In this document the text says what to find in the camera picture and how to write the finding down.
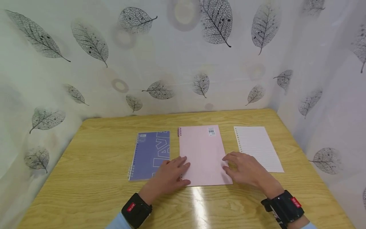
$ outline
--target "notebook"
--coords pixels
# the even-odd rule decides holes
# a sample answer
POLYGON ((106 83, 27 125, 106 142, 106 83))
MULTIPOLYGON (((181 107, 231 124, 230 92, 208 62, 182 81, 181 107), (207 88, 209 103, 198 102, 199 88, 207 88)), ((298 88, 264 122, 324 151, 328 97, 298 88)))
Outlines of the notebook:
POLYGON ((268 171, 284 173, 280 159, 263 126, 234 126, 239 151, 249 154, 268 171))
POLYGON ((178 128, 179 155, 187 156, 191 166, 182 175, 188 179, 188 186, 227 185, 232 184, 231 178, 222 169, 227 162, 223 141, 218 125, 183 126, 178 128))
POLYGON ((152 178, 161 163, 170 158, 170 132, 139 133, 128 180, 152 178))

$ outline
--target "red label on wristband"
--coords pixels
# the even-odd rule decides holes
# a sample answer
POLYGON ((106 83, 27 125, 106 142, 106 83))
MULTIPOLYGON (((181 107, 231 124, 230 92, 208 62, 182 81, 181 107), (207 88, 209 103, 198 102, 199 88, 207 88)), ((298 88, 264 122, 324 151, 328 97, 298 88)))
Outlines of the red label on wristband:
POLYGON ((136 206, 136 204, 132 202, 132 204, 127 208, 127 211, 131 212, 132 209, 134 209, 135 206, 136 206))
POLYGON ((297 200, 295 197, 292 197, 292 198, 291 198, 291 201, 294 203, 294 205, 295 205, 297 208, 301 208, 301 204, 298 202, 298 200, 297 200))

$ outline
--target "barcode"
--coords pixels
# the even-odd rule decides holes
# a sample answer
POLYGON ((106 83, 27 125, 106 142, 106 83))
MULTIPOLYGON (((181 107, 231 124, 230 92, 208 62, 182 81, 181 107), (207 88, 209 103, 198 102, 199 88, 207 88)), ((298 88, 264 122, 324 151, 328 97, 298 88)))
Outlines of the barcode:
POLYGON ((209 136, 215 136, 216 135, 215 129, 214 128, 208 128, 208 135, 209 136))

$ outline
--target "hand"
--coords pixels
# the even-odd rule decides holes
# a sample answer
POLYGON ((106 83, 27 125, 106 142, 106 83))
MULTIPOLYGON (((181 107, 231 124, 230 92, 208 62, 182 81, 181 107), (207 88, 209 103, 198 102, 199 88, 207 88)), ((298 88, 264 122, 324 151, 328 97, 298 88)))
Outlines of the hand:
POLYGON ((254 157, 239 152, 231 152, 225 155, 223 160, 228 160, 238 167, 237 171, 231 170, 227 166, 223 167, 226 174, 235 182, 257 187, 269 199, 284 192, 281 184, 254 157))
POLYGON ((162 194, 168 194, 187 186, 190 180, 180 180, 180 176, 184 174, 191 163, 186 163, 187 157, 177 157, 172 161, 165 160, 156 172, 138 193, 139 196, 151 205, 152 202, 162 194))

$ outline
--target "table surface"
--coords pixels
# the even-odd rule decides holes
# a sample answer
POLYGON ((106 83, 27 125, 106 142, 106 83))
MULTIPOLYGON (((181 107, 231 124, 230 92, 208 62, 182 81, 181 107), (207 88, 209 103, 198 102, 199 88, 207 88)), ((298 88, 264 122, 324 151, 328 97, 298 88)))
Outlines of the table surface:
MULTIPOLYGON (((129 182, 139 132, 171 131, 179 156, 179 126, 218 124, 226 153, 238 151, 233 126, 264 126, 285 173, 273 173, 319 229, 354 228, 313 166, 270 109, 89 119, 83 122, 19 228, 104 228, 144 181, 129 182)), ((233 184, 186 187, 154 203, 141 228, 278 229, 255 188, 233 184)))

